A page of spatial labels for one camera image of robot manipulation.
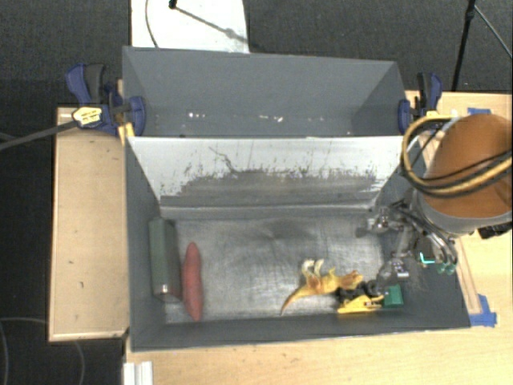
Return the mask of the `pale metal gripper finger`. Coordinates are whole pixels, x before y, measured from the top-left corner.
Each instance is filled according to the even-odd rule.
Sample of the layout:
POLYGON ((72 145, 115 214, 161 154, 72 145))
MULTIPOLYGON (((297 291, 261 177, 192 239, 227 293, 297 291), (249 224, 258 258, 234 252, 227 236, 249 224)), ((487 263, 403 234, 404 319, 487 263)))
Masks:
POLYGON ((402 259, 387 261, 378 271, 375 278, 374 294, 384 295, 390 286, 410 277, 410 272, 402 259))
POLYGON ((387 213, 378 213, 363 217, 355 229, 355 237, 379 235, 390 230, 390 216, 387 213))

